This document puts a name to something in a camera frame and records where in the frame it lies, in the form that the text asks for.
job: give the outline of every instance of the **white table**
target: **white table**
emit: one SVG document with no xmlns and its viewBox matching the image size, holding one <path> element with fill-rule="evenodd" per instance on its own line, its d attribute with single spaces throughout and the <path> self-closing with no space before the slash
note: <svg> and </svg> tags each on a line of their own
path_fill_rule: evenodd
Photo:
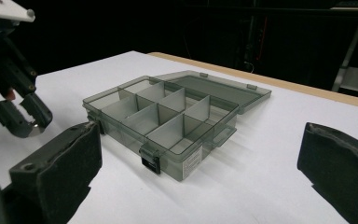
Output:
<svg viewBox="0 0 358 224">
<path fill-rule="evenodd" d="M 346 223 L 296 168 L 306 122 L 358 139 L 358 106 L 233 77 L 135 51 L 37 79 L 53 113 L 44 133 L 20 139 L 0 125 L 0 186 L 8 170 L 53 137 L 86 122 L 82 100 L 140 76 L 194 70 L 272 90 L 239 115 L 237 131 L 184 181 L 155 175 L 141 158 L 102 136 L 103 167 L 70 223 Z"/>
</svg>

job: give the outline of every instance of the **white tabletop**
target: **white tabletop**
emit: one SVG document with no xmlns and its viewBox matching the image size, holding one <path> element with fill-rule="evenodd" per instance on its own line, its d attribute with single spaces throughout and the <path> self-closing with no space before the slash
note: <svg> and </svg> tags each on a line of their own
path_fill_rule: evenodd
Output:
<svg viewBox="0 0 358 224">
<path fill-rule="evenodd" d="M 193 70 L 272 90 L 237 118 L 238 129 L 178 182 L 102 136 L 103 167 L 70 223 L 347 223 L 296 168 L 306 122 L 358 139 L 358 107 L 131 51 L 40 76 L 36 93 L 53 113 L 27 139 L 0 125 L 0 186 L 8 170 L 53 137 L 86 122 L 82 100 L 140 76 Z"/>
</svg>

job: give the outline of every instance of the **table surface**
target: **table surface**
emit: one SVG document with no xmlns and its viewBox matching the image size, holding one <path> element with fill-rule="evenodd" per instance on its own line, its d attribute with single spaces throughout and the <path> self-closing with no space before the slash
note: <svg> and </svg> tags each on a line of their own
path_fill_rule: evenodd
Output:
<svg viewBox="0 0 358 224">
<path fill-rule="evenodd" d="M 102 135 L 103 167 L 70 223 L 347 223 L 296 168 L 306 122 L 358 139 L 358 98 L 195 62 L 130 51 L 37 79 L 53 113 L 44 133 L 17 138 L 0 125 L 0 186 L 8 170 L 64 130 L 87 121 L 82 100 L 140 76 L 193 70 L 272 90 L 237 117 L 238 129 L 184 181 L 155 175 Z"/>
</svg>

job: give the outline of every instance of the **plastic organizer box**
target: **plastic organizer box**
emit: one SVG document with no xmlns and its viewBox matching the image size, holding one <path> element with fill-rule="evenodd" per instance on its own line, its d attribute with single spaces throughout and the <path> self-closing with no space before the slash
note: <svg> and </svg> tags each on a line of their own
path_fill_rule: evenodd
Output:
<svg viewBox="0 0 358 224">
<path fill-rule="evenodd" d="M 142 164 L 181 181 L 235 133 L 237 114 L 271 91 L 184 71 L 139 77 L 83 100 L 89 120 L 138 154 Z"/>
</svg>

